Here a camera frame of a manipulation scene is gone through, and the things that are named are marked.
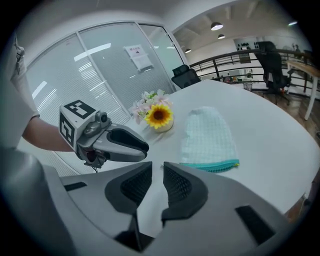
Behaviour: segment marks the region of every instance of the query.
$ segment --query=yellow flower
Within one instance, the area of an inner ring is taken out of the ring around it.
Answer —
[[[152,105],[144,120],[155,129],[165,126],[173,120],[173,112],[165,105]]]

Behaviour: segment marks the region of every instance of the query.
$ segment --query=chair backrest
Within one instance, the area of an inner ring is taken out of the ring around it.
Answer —
[[[171,80],[181,89],[201,81],[196,71],[192,68],[189,68],[188,65],[181,65],[173,69],[172,71],[174,77],[172,77]]]
[[[274,88],[285,87],[287,85],[287,81],[284,79],[282,73],[282,59],[280,54],[274,51],[276,49],[275,45],[270,41],[257,43],[261,52],[255,53],[255,56],[264,70],[263,78],[268,78],[268,74],[271,74],[272,85]]]

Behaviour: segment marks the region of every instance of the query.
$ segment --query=forearm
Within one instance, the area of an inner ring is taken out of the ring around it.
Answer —
[[[58,127],[48,124],[38,117],[34,117],[29,121],[22,137],[27,142],[43,150],[73,151],[60,135]]]

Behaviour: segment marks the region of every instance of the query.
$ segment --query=office chair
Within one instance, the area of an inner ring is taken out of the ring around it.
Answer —
[[[287,105],[290,104],[290,100],[283,95],[281,89],[289,87],[291,82],[291,75],[294,72],[290,70],[288,72],[289,77],[282,73],[282,60],[278,52],[275,52],[275,45],[270,41],[257,42],[261,52],[255,53],[256,58],[260,62],[263,68],[263,81],[268,88],[267,92],[262,94],[262,97],[268,94],[274,94],[275,104],[278,104],[277,95],[287,101]]]
[[[172,77],[171,80],[181,89],[201,81],[196,71],[190,68],[188,65],[181,65],[173,69],[172,71],[174,77]]]

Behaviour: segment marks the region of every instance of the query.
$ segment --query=checkered cloth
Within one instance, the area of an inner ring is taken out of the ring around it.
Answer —
[[[231,163],[232,167],[239,165],[230,129],[215,108],[205,106],[192,110],[187,117],[185,131],[181,164],[208,172],[216,172],[213,167],[219,167],[219,163],[224,166]]]

